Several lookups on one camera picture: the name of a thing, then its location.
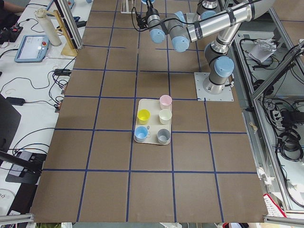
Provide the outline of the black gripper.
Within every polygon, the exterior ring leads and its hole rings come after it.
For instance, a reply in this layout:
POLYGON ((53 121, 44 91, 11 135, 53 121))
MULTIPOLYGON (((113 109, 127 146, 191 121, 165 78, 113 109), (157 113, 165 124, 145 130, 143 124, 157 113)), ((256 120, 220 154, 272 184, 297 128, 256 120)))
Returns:
POLYGON ((146 18, 149 18, 152 15, 159 15, 156 8, 154 8, 153 4, 150 2, 147 2, 147 12, 146 12, 146 18))

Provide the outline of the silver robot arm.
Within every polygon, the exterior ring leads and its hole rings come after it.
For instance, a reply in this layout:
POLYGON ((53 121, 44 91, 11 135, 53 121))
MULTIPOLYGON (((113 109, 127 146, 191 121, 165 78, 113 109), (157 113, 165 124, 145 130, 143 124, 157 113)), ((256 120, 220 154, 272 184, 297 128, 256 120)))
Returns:
POLYGON ((197 4, 197 10, 194 14, 193 21, 198 21, 202 19, 205 12, 210 13, 214 11, 215 13, 220 12, 220 6, 218 0, 199 0, 197 4))
POLYGON ((234 62, 227 57, 228 50, 244 21, 252 21, 267 12, 274 1, 272 0, 244 0, 207 18, 192 23, 186 23, 182 14, 160 19, 160 15, 150 0, 144 2, 147 12, 143 18, 143 28, 150 32, 154 43, 164 41, 170 36, 172 46, 177 52, 184 52, 190 43, 217 34, 214 41, 205 48, 205 58, 211 72, 203 82, 203 89, 212 95, 220 94, 229 76, 234 70, 234 62))

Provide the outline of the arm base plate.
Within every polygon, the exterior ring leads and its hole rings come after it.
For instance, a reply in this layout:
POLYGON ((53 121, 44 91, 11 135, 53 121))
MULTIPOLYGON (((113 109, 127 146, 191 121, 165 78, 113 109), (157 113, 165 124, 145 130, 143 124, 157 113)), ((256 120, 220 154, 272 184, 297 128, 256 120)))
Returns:
POLYGON ((198 21, 199 15, 197 13, 186 13, 186 20, 187 23, 194 23, 195 21, 198 21))
POLYGON ((222 85, 216 85, 209 80, 209 72, 195 72, 194 81, 198 101, 233 102, 233 94, 229 78, 222 85))

